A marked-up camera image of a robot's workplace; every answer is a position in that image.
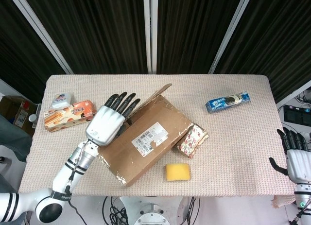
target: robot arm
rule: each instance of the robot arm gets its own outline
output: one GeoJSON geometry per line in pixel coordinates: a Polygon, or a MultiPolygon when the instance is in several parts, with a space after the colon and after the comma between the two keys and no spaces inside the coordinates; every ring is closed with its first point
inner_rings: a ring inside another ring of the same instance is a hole
{"type": "Polygon", "coordinates": [[[308,150],[306,140],[301,134],[289,131],[287,128],[277,130],[282,139],[286,155],[287,169],[279,167],[273,158],[270,158],[272,167],[296,183],[295,198],[299,213],[291,222],[297,224],[301,219],[302,225],[311,224],[311,152],[308,150]]]}
{"type": "Polygon", "coordinates": [[[13,221],[26,211],[35,211],[38,220],[43,223],[53,222],[61,215],[65,202],[71,200],[72,190],[98,155],[98,147],[106,146],[113,140],[125,119],[140,102],[140,99],[136,99],[126,109],[136,95],[129,95],[120,105],[126,94],[112,95],[98,110],[86,128],[88,139],[81,142],[68,158],[53,180],[52,189],[24,194],[0,193],[0,222],[13,221]]]}

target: red and white wrapper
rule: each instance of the red and white wrapper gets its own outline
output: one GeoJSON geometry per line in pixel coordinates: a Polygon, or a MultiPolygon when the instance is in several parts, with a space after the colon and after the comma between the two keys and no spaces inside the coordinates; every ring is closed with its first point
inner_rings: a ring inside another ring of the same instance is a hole
{"type": "Polygon", "coordinates": [[[208,138],[207,131],[194,124],[190,127],[187,134],[177,143],[176,147],[183,154],[192,158],[198,147],[208,138]]]}

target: beige tablecloth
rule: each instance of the beige tablecloth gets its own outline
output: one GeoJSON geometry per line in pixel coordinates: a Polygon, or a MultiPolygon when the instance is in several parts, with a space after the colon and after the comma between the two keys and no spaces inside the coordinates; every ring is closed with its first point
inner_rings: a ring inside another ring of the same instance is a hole
{"type": "MultiPolygon", "coordinates": [[[[269,157],[285,167],[281,123],[269,81],[261,75],[55,75],[47,81],[42,112],[55,94],[74,93],[75,101],[90,99],[99,108],[114,93],[136,92],[146,100],[166,83],[173,86],[164,96],[192,121],[208,131],[209,138],[189,160],[171,150],[133,186],[125,188],[97,158],[75,195],[236,196],[292,195],[294,185],[277,173],[269,157]],[[251,102],[209,114],[205,103],[246,90],[251,102]],[[167,182],[167,163],[190,164],[191,180],[167,182]]],[[[42,115],[27,158],[20,192],[52,187],[58,171],[72,151],[86,139],[87,123],[54,133],[43,127],[42,115]]]]}

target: orange cookie box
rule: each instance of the orange cookie box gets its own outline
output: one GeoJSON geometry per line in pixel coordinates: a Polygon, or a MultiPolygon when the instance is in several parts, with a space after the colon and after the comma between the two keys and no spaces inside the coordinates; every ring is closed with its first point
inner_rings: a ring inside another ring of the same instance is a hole
{"type": "Polygon", "coordinates": [[[93,103],[90,100],[74,103],[62,110],[45,112],[44,127],[50,132],[65,129],[93,119],[96,114],[93,103]]]}

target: black curtain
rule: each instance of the black curtain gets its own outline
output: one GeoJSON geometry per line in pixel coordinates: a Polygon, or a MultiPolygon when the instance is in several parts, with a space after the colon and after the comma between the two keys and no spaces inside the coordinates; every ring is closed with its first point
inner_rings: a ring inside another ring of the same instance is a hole
{"type": "Polygon", "coordinates": [[[311,0],[250,0],[215,73],[266,75],[276,102],[311,80],[311,0]]]}
{"type": "Polygon", "coordinates": [[[0,78],[40,103],[52,74],[64,71],[12,0],[0,0],[0,78]]]}
{"type": "Polygon", "coordinates": [[[157,73],[208,73],[240,0],[158,0],[157,73]]]}
{"type": "Polygon", "coordinates": [[[143,0],[27,0],[74,73],[147,73],[143,0]]]}

